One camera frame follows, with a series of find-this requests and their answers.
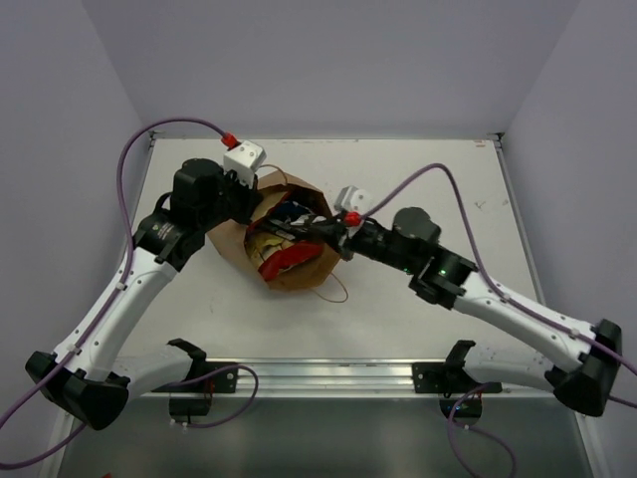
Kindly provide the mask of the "brown paper bag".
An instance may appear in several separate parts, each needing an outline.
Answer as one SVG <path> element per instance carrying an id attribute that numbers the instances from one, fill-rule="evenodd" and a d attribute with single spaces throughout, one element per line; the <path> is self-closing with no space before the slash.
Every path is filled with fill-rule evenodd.
<path id="1" fill-rule="evenodd" d="M 248 277 L 278 292 L 315 290 L 333 275 L 339 256 L 319 239 L 288 232 L 308 219 L 329 219 L 323 193 L 284 172 L 258 179 L 261 202 L 246 225 L 228 220 L 207 234 L 219 255 Z"/>

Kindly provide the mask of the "brown chocolate bar wrapper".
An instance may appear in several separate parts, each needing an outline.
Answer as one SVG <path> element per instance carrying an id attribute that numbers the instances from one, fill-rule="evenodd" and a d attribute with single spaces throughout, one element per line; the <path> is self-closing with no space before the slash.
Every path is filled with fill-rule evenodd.
<path id="1" fill-rule="evenodd" d="M 308 231 L 301 226 L 267 220 L 259 223 L 256 229 L 267 232 L 290 242 L 299 242 L 309 237 Z"/>

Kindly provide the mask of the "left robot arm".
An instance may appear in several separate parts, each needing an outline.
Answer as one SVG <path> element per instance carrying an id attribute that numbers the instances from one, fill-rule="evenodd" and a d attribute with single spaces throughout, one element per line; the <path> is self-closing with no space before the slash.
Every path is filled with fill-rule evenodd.
<path id="1" fill-rule="evenodd" d="M 137 358 L 119 352 L 210 230 L 228 220 L 249 223 L 261 200 L 258 167 L 205 158 L 183 162 L 171 190 L 139 221 L 131 250 L 94 306 L 52 352 L 35 352 L 27 360 L 26 372 L 46 398 L 89 428 L 103 430 L 147 392 L 172 386 L 192 391 L 204 384 L 206 354 L 185 340 Z"/>

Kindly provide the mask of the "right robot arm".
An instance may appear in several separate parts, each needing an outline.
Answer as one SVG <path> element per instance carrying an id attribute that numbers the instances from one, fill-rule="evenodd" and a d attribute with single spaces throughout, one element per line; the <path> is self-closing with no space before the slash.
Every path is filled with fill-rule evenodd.
<path id="1" fill-rule="evenodd" d="M 620 368 L 620 328 L 606 320 L 593 325 L 570 318 L 495 282 L 477 264 L 440 245 L 441 229 L 423 209 L 400 209 L 389 229 L 355 212 L 268 219 L 265 227 L 321 240 L 344 260 L 360 255 L 400 270 L 421 300 L 482 320 L 530 347 L 526 354 L 508 354 L 457 342 L 443 367 L 452 389 L 510 383 L 548 391 L 581 414 L 603 414 Z"/>

